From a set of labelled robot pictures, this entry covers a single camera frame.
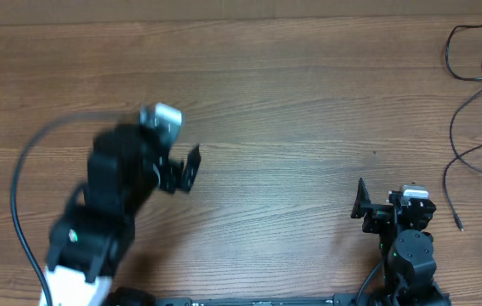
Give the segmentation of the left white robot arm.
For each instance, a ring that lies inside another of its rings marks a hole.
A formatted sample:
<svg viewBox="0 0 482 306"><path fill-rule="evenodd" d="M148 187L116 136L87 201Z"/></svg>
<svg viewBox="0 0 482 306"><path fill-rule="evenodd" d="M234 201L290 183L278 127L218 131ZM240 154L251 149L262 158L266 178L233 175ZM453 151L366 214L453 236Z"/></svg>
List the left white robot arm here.
<svg viewBox="0 0 482 306"><path fill-rule="evenodd" d="M201 163L169 158L169 128L119 124L99 133L88 178L71 194L49 233L42 305L154 305L148 292L112 282L135 238L135 219L155 190L190 192Z"/></svg>

